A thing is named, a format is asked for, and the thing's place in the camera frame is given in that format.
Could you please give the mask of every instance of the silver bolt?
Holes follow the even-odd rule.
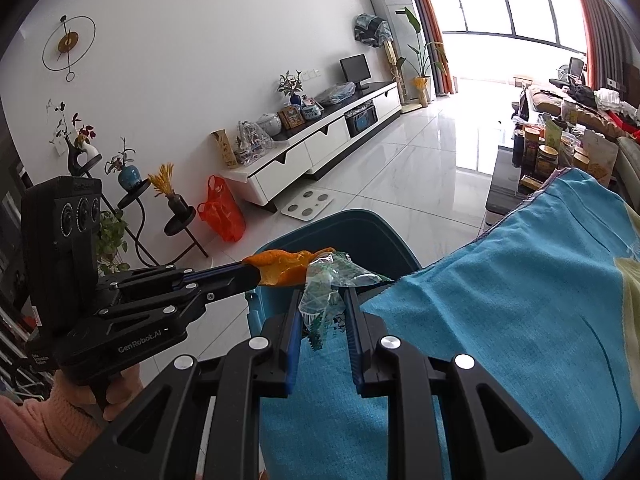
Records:
[[[249,346],[254,350],[262,350],[263,348],[267,348],[267,346],[269,346],[269,340],[262,336],[252,337],[251,339],[249,339]]]
[[[380,344],[388,348],[389,350],[393,350],[400,346],[400,340],[394,335],[385,335],[381,340]]]
[[[193,357],[190,355],[181,355],[180,357],[175,358],[174,366],[178,368],[178,370],[191,368],[193,366]]]
[[[476,361],[470,355],[466,354],[456,355],[454,362],[458,368],[462,368],[463,370],[471,370],[471,368],[476,365]]]

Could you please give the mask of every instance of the window frame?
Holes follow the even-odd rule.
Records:
[[[462,0],[458,0],[458,3],[460,4],[460,11],[462,12],[462,18],[464,19],[466,30],[443,30],[442,33],[443,34],[473,34],[475,36],[498,36],[500,38],[513,38],[514,40],[532,41],[533,43],[540,43],[548,46],[554,46],[556,48],[562,48],[563,50],[568,50],[569,52],[573,52],[574,54],[581,54],[583,56],[586,56],[587,55],[586,52],[583,52],[581,50],[576,50],[570,46],[565,46],[560,43],[560,32],[558,31],[558,19],[556,18],[556,10],[554,9],[554,3],[552,0],[547,0],[547,1],[549,4],[549,10],[551,11],[551,20],[553,21],[553,24],[554,24],[554,32],[556,34],[555,42],[547,41],[547,40],[539,40],[538,38],[530,38],[529,36],[520,36],[519,34],[516,34],[516,27],[513,22],[513,13],[511,12],[511,4],[509,3],[509,0],[504,0],[504,3],[507,7],[507,13],[509,15],[509,20],[511,22],[511,34],[505,34],[503,32],[480,32],[477,30],[469,30],[467,20],[466,20],[465,8],[462,5]]]

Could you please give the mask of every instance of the black vase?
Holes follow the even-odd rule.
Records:
[[[177,193],[167,197],[169,201],[169,209],[174,212],[178,218],[184,218],[189,214],[189,204],[187,204],[182,195]]]

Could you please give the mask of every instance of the wall clock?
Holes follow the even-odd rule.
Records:
[[[95,22],[88,16],[60,18],[60,25],[49,36],[42,51],[42,63],[52,72],[66,72],[66,80],[76,74],[71,67],[89,51],[95,40]]]

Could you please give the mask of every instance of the curtain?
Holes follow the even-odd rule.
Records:
[[[587,85],[608,88],[607,79],[622,85],[630,40],[605,0],[580,0],[587,37]]]
[[[422,32],[426,42],[436,41],[442,43],[442,32],[438,26],[438,20],[431,5],[431,0],[415,0],[415,6],[420,22],[422,23]],[[451,83],[451,75],[447,61],[442,58],[433,45],[428,46],[428,54],[431,62],[441,62],[446,70],[446,73],[442,73],[438,69],[433,70],[433,87],[436,94],[452,93],[453,85]]]

